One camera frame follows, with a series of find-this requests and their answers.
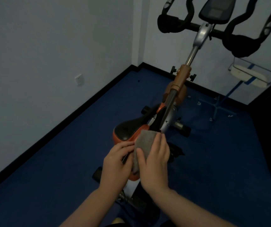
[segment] exercise bike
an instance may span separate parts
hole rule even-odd
[[[170,82],[163,95],[162,102],[154,105],[153,107],[145,106],[142,110],[143,116],[125,121],[117,125],[113,130],[113,140],[117,144],[122,141],[134,141],[139,136],[141,130],[152,130],[165,133],[170,126],[174,126],[180,131],[182,135],[188,137],[191,128],[180,123],[176,119],[176,112],[182,104],[187,95],[187,87],[185,82],[187,79],[194,81],[196,75],[190,75],[191,64],[202,48],[207,38],[218,38],[226,49],[232,52],[235,57],[247,57],[256,52],[261,43],[271,33],[271,14],[267,19],[259,38],[253,39],[243,35],[234,35],[233,30],[236,25],[247,20],[255,9],[255,4],[258,0],[249,0],[245,13],[234,18],[226,27],[224,31],[216,30],[216,24],[226,24],[229,22],[236,0],[208,0],[199,13],[199,18],[205,21],[202,25],[191,23],[194,16],[194,6],[192,1],[186,1],[188,14],[184,20],[177,17],[167,15],[168,10],[171,8],[175,0],[167,0],[161,15],[158,17],[158,28],[162,33],[178,33],[183,30],[192,30],[197,32],[192,45],[192,50],[186,59],[185,64],[182,64],[178,70],[172,67],[171,74],[177,72],[174,81]],[[171,160],[183,154],[182,150],[177,146],[170,144]],[[128,197],[128,202],[137,211],[146,214],[146,218],[152,218],[152,205],[151,199],[147,198],[143,189],[138,186],[139,176],[130,174],[129,181],[124,188],[123,194],[120,194],[121,199]]]

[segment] right hand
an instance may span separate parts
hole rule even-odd
[[[170,156],[169,146],[164,134],[155,137],[147,160],[142,149],[136,149],[142,187],[151,196],[158,191],[168,190],[167,162]]]

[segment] blue carpet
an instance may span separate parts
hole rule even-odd
[[[159,103],[169,82],[145,69],[124,77],[0,185],[0,226],[60,225],[98,187],[91,176],[113,146],[113,128]],[[179,112],[191,136],[167,133],[185,153],[168,166],[170,187],[238,226],[271,226],[271,177],[250,115],[229,108],[238,115],[219,111],[210,122],[212,108],[197,101],[213,99],[189,95]],[[119,212],[114,204],[101,226]]]

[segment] left hand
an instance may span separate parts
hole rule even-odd
[[[115,145],[104,158],[103,170],[99,190],[117,198],[127,183],[133,167],[134,141],[121,142]],[[126,163],[123,165],[122,157],[129,154]]]

